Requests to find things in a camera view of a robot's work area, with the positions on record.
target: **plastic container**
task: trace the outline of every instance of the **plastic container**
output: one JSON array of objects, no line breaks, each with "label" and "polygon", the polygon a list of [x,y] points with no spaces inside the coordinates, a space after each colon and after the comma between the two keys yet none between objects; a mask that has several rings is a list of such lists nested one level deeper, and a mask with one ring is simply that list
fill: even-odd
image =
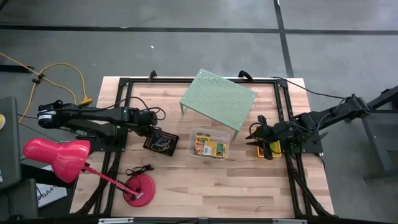
[{"label": "plastic container", "polygon": [[[228,158],[229,139],[229,133],[225,131],[205,128],[193,128],[191,129],[191,134],[189,137],[188,153],[193,157],[225,160],[226,158]],[[222,155],[220,151],[220,145],[223,146]]]}]

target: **wooden tabletop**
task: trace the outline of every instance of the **wooden tabletop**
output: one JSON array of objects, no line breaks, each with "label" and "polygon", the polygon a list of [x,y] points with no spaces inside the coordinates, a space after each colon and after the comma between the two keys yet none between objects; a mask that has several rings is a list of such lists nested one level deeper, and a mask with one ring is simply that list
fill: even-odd
[{"label": "wooden tabletop", "polygon": [[[115,102],[120,77],[104,77],[97,107],[102,108]],[[301,78],[290,81],[304,86]],[[123,193],[116,190],[112,216],[117,217],[234,217],[234,218],[279,218],[294,217],[292,199],[285,159],[267,161],[257,157],[254,146],[245,145],[249,125],[264,115],[269,125],[279,122],[276,111],[274,88],[268,84],[244,84],[258,93],[246,121],[235,141],[229,147],[225,161],[192,157],[187,152],[190,130],[194,127],[233,130],[197,112],[188,110],[182,116],[179,101],[189,83],[135,83],[132,96],[142,98],[149,107],[159,106],[167,118],[159,121],[164,131],[180,136],[173,157],[143,149],[145,138],[129,134],[126,151],[122,153],[118,179],[126,181],[126,169],[152,164],[155,170],[146,172],[155,181],[155,198],[145,207],[134,208],[123,199]],[[294,114],[310,111],[305,90],[289,84]],[[136,99],[130,106],[143,108]],[[88,163],[101,170],[104,153],[94,152]],[[333,213],[330,193],[321,160],[309,154],[303,155],[307,184],[318,201]],[[98,185],[99,178],[81,173],[73,198],[71,212],[77,211],[88,200]],[[103,206],[108,195],[104,191]],[[300,207],[304,210],[301,191],[298,192]]]}]

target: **green perforated shelf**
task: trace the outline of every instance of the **green perforated shelf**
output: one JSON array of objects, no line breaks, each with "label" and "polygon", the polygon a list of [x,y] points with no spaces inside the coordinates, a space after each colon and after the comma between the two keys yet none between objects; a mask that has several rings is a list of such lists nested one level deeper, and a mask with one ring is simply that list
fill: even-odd
[{"label": "green perforated shelf", "polygon": [[239,131],[256,96],[244,86],[201,69],[180,104]]}]

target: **lamp shade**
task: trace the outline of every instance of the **lamp shade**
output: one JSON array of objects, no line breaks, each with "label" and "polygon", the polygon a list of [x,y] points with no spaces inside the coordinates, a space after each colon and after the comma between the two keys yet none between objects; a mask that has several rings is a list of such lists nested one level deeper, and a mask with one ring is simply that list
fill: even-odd
[{"label": "lamp shade", "polygon": [[55,175],[66,183],[79,176],[89,152],[90,142],[86,140],[59,144],[35,138],[24,146],[26,158],[50,164]]}]

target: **concrete floor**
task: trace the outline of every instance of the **concrete floor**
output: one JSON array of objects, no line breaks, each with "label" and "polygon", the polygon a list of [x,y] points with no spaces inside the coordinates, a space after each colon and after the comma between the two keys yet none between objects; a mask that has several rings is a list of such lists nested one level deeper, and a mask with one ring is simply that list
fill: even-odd
[{"label": "concrete floor", "polygon": [[[286,29],[398,30],[398,2],[391,0],[280,0]],[[27,25],[122,27],[218,27],[277,29],[272,0],[13,0],[0,12],[0,23]],[[287,35],[294,77],[307,88],[366,101],[398,85],[396,35]],[[286,77],[279,34],[178,32],[65,32],[0,30],[0,51],[40,69],[54,62],[78,67],[87,93],[97,100],[105,75],[192,76],[205,68],[222,76],[240,70],[254,77]],[[4,58],[0,63],[12,64]],[[23,112],[33,75],[2,73],[0,97],[15,95]],[[46,74],[82,97],[78,75],[69,68]],[[309,94],[312,110],[324,110],[338,100]],[[28,115],[40,104],[71,96],[48,83],[35,92]],[[24,124],[58,140],[70,133]],[[335,213],[345,218],[398,222],[398,184],[366,184],[363,175],[379,166],[360,121],[327,129],[322,140],[326,176]],[[20,127],[20,144],[42,137]]]}]

